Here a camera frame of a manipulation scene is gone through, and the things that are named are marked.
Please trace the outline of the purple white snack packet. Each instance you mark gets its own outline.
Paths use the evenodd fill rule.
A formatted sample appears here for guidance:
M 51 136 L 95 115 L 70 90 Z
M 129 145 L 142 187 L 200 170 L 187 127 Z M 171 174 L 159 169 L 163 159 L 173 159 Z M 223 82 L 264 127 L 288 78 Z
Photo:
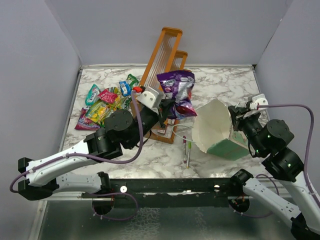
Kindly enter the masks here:
M 168 119 L 184 119 L 197 116 L 191 97 L 195 85 L 195 74 L 188 70 L 174 70 L 159 73 L 157 80 L 165 95 L 170 101 Z

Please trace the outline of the green patterned paper bag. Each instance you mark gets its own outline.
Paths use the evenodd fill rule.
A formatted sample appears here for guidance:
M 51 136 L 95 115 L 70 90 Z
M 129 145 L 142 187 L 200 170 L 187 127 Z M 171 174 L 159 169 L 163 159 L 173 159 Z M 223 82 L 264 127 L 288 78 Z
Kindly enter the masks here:
M 244 133 L 234 131 L 228 107 L 218 99 L 196 109 L 197 116 L 190 125 L 191 139 L 202 153 L 229 161 L 249 155 Z

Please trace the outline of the blue white snack packet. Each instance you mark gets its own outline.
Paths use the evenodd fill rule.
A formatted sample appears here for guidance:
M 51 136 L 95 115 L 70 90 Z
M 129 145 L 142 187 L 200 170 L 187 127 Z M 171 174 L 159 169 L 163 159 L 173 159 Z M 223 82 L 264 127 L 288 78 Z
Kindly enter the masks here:
M 130 85 L 127 83 L 127 81 L 120 81 L 119 82 L 119 87 L 120 87 L 120 91 L 122 96 L 127 97 L 131 95 L 131 87 Z

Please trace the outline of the green apple tea packet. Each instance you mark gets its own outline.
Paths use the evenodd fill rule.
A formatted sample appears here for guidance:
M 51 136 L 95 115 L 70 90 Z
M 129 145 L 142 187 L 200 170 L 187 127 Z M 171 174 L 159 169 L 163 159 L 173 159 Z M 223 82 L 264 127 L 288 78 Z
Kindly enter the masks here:
M 140 84 L 140 81 L 131 73 L 128 74 L 126 78 L 126 82 L 128 83 L 130 89 L 132 90 L 134 87 L 138 87 Z

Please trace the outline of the yellow green striped packet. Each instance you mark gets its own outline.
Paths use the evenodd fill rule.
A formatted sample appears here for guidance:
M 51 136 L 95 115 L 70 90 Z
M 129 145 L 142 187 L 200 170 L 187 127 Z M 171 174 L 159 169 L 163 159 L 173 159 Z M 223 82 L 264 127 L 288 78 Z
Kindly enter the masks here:
M 121 93 L 121 90 L 118 89 L 117 87 L 113 86 L 113 87 L 109 87 L 108 90 L 111 93 L 114 93 L 117 95 L 117 98 L 115 99 L 115 101 L 113 103 L 110 104 L 110 106 L 114 109 L 125 109 L 128 110 L 130 107 L 130 103 L 132 101 L 131 96 L 123 96 Z

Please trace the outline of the green Fox's snack packet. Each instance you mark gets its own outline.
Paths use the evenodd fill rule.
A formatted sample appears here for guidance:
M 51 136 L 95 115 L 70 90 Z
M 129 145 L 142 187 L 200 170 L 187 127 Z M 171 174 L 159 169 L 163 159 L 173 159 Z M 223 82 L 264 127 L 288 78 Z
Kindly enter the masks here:
M 104 128 L 104 127 L 105 127 L 105 119 L 107 119 L 108 117 L 110 117 L 110 115 L 113 114 L 113 113 L 114 113 L 114 110 L 113 110 L 113 109 L 109 109 L 108 111 L 106 111 L 106 112 L 102 115 L 102 117 L 101 117 L 101 119 L 100 119 L 100 121 L 99 121 L 99 125 L 100 125 L 101 128 Z

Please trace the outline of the red snack packet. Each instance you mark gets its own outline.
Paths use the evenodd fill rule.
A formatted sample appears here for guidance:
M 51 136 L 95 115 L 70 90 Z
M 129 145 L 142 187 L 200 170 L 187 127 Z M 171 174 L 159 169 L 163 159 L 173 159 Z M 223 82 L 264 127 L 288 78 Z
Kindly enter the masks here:
M 100 92 L 97 97 L 107 104 L 113 104 L 118 95 L 114 87 L 109 87 Z

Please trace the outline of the yellow fruit snack packet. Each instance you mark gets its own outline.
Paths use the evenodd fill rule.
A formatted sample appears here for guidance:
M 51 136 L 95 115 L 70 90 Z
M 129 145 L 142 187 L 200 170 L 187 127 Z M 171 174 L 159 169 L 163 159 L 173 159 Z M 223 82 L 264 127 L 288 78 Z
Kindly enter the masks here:
M 85 116 L 93 121 L 94 123 L 100 125 L 101 122 L 105 119 L 105 117 L 108 115 L 110 112 L 110 106 L 102 101 L 98 100 L 96 101 L 86 112 Z

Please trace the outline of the teal snack packet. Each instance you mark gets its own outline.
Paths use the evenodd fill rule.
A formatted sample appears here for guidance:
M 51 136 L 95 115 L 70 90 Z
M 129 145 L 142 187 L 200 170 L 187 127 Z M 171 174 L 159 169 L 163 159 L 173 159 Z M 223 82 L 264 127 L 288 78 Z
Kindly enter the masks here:
M 93 84 L 85 98 L 85 101 L 84 101 L 85 105 L 92 106 L 98 100 L 98 95 L 100 93 L 101 93 L 100 88 L 96 84 Z

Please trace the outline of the purple berry snack packet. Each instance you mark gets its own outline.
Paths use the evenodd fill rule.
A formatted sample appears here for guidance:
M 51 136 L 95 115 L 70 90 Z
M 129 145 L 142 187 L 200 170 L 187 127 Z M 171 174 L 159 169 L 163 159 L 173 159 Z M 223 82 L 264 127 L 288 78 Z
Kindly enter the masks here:
M 100 126 L 86 117 L 86 113 L 89 110 L 89 107 L 83 107 L 81 109 L 80 116 L 78 121 L 74 127 L 75 130 L 78 131 L 96 131 L 100 128 Z

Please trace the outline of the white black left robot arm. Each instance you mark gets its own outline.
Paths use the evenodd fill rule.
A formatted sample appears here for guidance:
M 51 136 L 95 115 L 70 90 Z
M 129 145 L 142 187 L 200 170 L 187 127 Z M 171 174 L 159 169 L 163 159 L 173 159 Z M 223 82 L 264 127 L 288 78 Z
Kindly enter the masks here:
M 18 171 L 24 180 L 16 179 L 17 193 L 29 201 L 46 199 L 62 192 L 83 192 L 106 197 L 112 190 L 109 176 L 77 175 L 74 170 L 99 163 L 124 165 L 140 155 L 144 136 L 157 123 L 168 117 L 173 100 L 160 101 L 158 113 L 147 106 L 138 108 L 136 115 L 119 109 L 104 120 L 104 127 L 89 134 L 74 146 L 52 156 L 33 160 L 18 160 Z

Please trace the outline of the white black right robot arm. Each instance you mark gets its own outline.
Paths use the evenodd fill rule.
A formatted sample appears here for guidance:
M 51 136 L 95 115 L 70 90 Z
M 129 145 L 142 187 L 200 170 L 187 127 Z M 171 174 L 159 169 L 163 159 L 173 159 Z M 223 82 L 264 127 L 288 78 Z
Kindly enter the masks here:
M 318 240 L 320 201 L 308 179 L 307 162 L 288 148 L 294 134 L 283 120 L 272 119 L 261 126 L 259 110 L 265 108 L 265 105 L 251 108 L 229 106 L 232 127 L 234 131 L 244 133 L 248 149 L 254 150 L 251 155 L 264 158 L 262 165 L 285 187 L 294 202 L 290 203 L 269 190 L 244 169 L 231 177 L 229 189 L 236 196 L 245 193 L 258 200 L 290 228 L 295 239 Z

